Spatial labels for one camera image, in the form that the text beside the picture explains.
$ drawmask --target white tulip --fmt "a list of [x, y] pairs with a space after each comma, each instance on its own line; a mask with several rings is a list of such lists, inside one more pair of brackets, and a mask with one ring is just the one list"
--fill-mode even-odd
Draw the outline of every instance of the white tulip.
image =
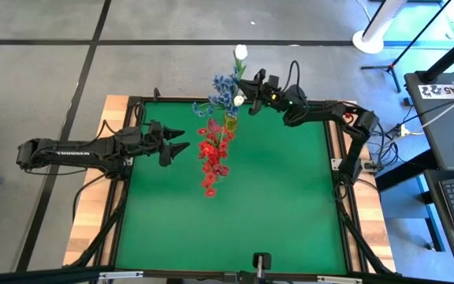
[[244, 60], [248, 56], [248, 49], [244, 44], [236, 45], [236, 49], [234, 50], [234, 54], [236, 58], [239, 60]]
[[244, 98], [242, 95], [237, 95], [234, 97], [234, 106], [238, 107], [244, 103]]

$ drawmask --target sticker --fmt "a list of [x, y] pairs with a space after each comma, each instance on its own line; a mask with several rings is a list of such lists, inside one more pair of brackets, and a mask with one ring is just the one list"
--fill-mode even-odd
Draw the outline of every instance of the sticker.
[[419, 85], [418, 89], [424, 99], [454, 99], [454, 84]]

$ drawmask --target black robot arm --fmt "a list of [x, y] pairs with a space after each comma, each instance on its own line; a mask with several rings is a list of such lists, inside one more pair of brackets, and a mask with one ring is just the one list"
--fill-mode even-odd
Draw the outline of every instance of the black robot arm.
[[26, 171], [48, 165], [95, 168], [106, 178], [124, 180], [128, 178], [127, 160], [138, 155], [159, 153], [159, 165], [168, 166], [190, 144], [167, 144], [166, 140], [182, 134], [183, 130], [169, 129], [152, 120], [145, 134], [139, 126], [133, 126], [92, 141], [59, 142], [36, 138], [18, 147], [17, 165]]
[[[376, 114], [348, 102], [331, 100], [308, 102], [300, 87], [292, 85], [286, 90], [281, 90], [278, 87], [278, 77], [269, 75], [268, 81], [264, 83], [265, 77], [266, 71], [261, 69], [254, 80], [240, 80], [238, 83], [240, 90], [253, 101], [248, 113], [255, 115], [262, 106], [272, 107], [278, 112], [284, 111], [283, 123], [289, 127], [296, 127], [309, 121], [336, 122], [340, 129], [352, 138], [348, 155], [339, 165], [339, 174], [348, 183], [356, 181], [362, 169], [360, 151], [379, 122]], [[357, 116], [352, 125], [344, 120], [346, 114]]]

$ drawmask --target black desk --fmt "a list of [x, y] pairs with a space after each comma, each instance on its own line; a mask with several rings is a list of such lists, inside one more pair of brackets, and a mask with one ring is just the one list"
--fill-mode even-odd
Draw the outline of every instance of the black desk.
[[429, 192], [434, 201], [435, 208], [441, 219], [442, 227], [448, 238], [449, 246], [454, 257], [454, 229], [449, 218], [448, 209], [446, 208], [445, 200], [439, 188], [439, 181], [454, 178], [454, 171], [447, 170], [425, 170], [423, 176], [429, 186]]
[[[411, 96], [417, 113], [422, 113], [435, 106], [447, 103], [449, 99], [423, 99], [420, 94], [419, 85], [424, 85], [414, 73], [406, 74], [404, 77], [407, 83], [407, 91]], [[435, 84], [453, 84], [454, 73], [442, 74]], [[423, 124], [439, 115], [446, 109], [444, 106], [428, 114], [422, 115], [419, 119]], [[425, 129], [430, 150], [424, 151], [413, 159], [407, 161], [397, 168], [376, 177], [378, 189], [384, 191], [392, 188], [403, 181], [424, 174], [429, 186], [429, 192], [421, 193], [420, 198], [424, 204], [434, 203], [440, 216], [448, 243], [450, 244], [454, 256], [454, 229], [449, 220], [448, 210], [441, 195], [439, 181], [454, 178], [454, 108], [443, 115], [437, 121], [427, 126]], [[429, 232], [437, 251], [444, 250], [441, 238], [437, 232], [437, 226], [432, 218], [430, 209], [429, 218], [425, 217]]]
[[[404, 76], [407, 83], [407, 91], [411, 96], [417, 113], [422, 113], [432, 107], [449, 102], [449, 99], [423, 99], [418, 86], [424, 85], [418, 76], [409, 73]], [[454, 73], [442, 74], [436, 84], [452, 84]], [[419, 119], [422, 124], [435, 118], [446, 106], [422, 115]], [[443, 115], [437, 121], [424, 129], [426, 138], [429, 141], [430, 150], [417, 155], [408, 163], [376, 178], [380, 191], [389, 189], [409, 178], [421, 174], [426, 169], [432, 170], [454, 170], [454, 108]]]

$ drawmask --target green mat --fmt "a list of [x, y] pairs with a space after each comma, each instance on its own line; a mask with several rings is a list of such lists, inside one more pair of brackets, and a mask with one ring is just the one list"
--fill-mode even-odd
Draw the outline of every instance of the green mat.
[[269, 252], [271, 272], [346, 273], [323, 124], [284, 127], [282, 114], [248, 107], [224, 160], [230, 174], [208, 198], [197, 158], [207, 120], [190, 103], [146, 103], [148, 121], [185, 130], [175, 143], [191, 146], [166, 168], [158, 155], [135, 159], [116, 268], [253, 271], [252, 254]]

